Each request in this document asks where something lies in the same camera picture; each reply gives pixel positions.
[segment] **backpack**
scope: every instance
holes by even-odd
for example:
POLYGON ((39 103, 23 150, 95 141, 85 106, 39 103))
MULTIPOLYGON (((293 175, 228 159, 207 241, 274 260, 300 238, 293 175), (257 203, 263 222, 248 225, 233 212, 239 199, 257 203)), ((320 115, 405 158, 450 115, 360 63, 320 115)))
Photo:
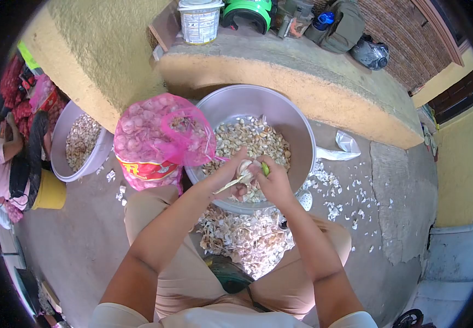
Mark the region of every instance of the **backpack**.
POLYGON ((364 32, 365 22, 360 13, 357 0, 337 0, 325 11, 334 13, 335 21, 324 31, 316 29, 313 24, 305 36, 318 44, 320 48, 344 54, 357 44, 364 32))

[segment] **green helmet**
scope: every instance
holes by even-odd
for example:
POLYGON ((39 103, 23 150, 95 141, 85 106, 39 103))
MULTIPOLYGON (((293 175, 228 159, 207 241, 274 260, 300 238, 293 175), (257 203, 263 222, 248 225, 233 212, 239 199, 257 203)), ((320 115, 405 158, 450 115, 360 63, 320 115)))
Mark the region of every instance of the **green helmet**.
POLYGON ((271 27, 271 18, 276 14, 276 0, 226 0, 222 26, 238 30, 234 17, 253 20, 262 34, 271 27))

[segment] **yellow bucket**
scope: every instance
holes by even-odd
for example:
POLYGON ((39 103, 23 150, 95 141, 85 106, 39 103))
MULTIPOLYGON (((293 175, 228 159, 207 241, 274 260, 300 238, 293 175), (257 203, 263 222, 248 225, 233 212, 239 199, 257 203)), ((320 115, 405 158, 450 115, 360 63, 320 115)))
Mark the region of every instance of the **yellow bucket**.
POLYGON ((58 180, 56 175, 46 169, 41 170, 40 189, 31 209, 60 209, 65 204, 67 187, 65 182, 58 180))

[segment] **green handle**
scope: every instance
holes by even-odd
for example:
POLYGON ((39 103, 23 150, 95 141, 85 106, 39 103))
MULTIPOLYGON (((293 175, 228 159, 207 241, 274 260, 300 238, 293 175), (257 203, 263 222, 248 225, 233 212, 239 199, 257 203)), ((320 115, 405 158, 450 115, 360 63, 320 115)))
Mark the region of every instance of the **green handle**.
POLYGON ((267 166, 266 162, 262 162, 262 171, 264 171, 264 175, 269 175, 269 167, 267 166))

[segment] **white shirt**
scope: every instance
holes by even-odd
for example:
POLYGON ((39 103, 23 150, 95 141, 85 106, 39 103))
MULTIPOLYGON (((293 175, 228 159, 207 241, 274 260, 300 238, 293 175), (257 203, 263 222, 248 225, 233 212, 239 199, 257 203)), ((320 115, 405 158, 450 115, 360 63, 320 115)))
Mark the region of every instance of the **white shirt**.
MULTIPOLYGON (((161 319, 149 321, 135 310, 115 304, 99 304, 90 319, 89 328, 309 328, 283 312, 259 313, 245 306, 221 303, 193 307, 161 319)), ((359 311, 338 319, 329 328, 377 328, 368 312, 359 311)))

